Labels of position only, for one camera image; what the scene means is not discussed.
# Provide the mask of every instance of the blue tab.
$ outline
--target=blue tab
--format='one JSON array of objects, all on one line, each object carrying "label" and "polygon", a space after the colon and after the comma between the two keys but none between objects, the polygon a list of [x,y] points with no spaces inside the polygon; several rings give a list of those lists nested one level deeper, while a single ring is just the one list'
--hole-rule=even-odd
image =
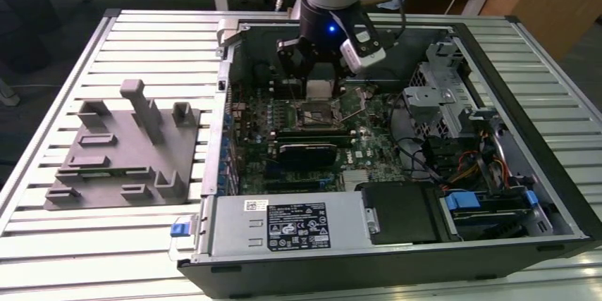
[{"label": "blue tab", "polygon": [[454,192],[445,198],[448,208],[453,211],[461,208],[480,208],[481,203],[473,192]]},{"label": "blue tab", "polygon": [[190,236],[190,222],[186,223],[175,223],[171,225],[171,237],[182,238],[185,236]]},{"label": "blue tab", "polygon": [[540,204],[540,200],[538,200],[536,192],[533,190],[529,190],[525,192],[525,197],[528,197],[528,201],[529,201],[532,207],[536,207],[537,204]]},{"label": "blue tab", "polygon": [[452,195],[445,197],[445,203],[448,204],[448,209],[452,211],[458,208],[458,204],[456,203],[456,199]]}]

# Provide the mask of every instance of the barcode sticker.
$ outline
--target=barcode sticker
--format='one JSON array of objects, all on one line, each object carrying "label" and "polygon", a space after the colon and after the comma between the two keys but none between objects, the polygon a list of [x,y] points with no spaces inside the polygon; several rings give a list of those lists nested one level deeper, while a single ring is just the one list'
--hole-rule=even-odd
[{"label": "barcode sticker", "polygon": [[245,211],[267,211],[269,200],[245,200]]}]

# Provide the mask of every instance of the slotted metal table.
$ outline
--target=slotted metal table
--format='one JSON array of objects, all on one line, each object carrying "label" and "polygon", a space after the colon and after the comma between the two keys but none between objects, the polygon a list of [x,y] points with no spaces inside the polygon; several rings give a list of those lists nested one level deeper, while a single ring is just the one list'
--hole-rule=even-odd
[{"label": "slotted metal table", "polygon": [[[213,97],[221,70],[217,30],[223,18],[285,20],[255,12],[109,11],[0,194],[0,294],[3,300],[205,300],[167,254],[170,226],[199,211]],[[396,15],[373,15],[398,21]],[[506,18],[410,16],[414,23],[462,22],[489,58],[569,175],[602,213],[602,115],[521,23]],[[202,110],[189,202],[181,206],[43,209],[47,188],[81,126],[86,99],[131,109],[119,86],[147,84],[161,109],[189,101]],[[485,103],[486,88],[473,78]],[[193,238],[178,242],[193,250]],[[554,259],[508,278],[396,288],[265,297],[265,300],[600,300],[600,250]]]}]

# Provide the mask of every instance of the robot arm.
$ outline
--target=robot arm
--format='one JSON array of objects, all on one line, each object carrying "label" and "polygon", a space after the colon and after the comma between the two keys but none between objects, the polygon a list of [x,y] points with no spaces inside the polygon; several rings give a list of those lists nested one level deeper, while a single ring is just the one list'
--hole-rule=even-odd
[{"label": "robot arm", "polygon": [[[299,21],[299,38],[279,42],[278,48],[287,74],[303,81],[315,63],[333,64],[335,81],[362,73],[385,59],[385,50],[394,45],[393,37],[380,36],[361,0],[301,0]],[[357,33],[358,26],[366,27],[364,32]],[[303,57],[299,65],[291,60],[295,49]]]}]

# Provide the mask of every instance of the power supply label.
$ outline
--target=power supply label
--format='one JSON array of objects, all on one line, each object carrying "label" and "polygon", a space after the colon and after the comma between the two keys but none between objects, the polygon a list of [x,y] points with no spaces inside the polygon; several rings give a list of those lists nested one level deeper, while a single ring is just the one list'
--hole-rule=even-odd
[{"label": "power supply label", "polygon": [[327,204],[269,205],[267,238],[273,252],[330,248]]}]

